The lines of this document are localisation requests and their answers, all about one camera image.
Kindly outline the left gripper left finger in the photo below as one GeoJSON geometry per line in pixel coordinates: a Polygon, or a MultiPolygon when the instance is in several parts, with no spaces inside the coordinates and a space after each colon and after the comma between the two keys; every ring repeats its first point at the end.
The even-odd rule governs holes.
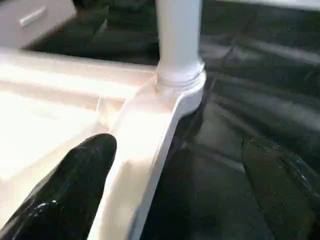
{"type": "Polygon", "coordinates": [[[70,149],[0,230],[2,240],[86,240],[117,151],[109,133],[70,149]]]}

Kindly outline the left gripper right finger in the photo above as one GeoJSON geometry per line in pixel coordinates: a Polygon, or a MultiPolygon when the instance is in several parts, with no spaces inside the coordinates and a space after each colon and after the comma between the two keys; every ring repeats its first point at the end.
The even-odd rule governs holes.
{"type": "Polygon", "coordinates": [[[302,158],[266,138],[241,145],[253,194],[275,240],[320,238],[320,175],[302,158]]]}

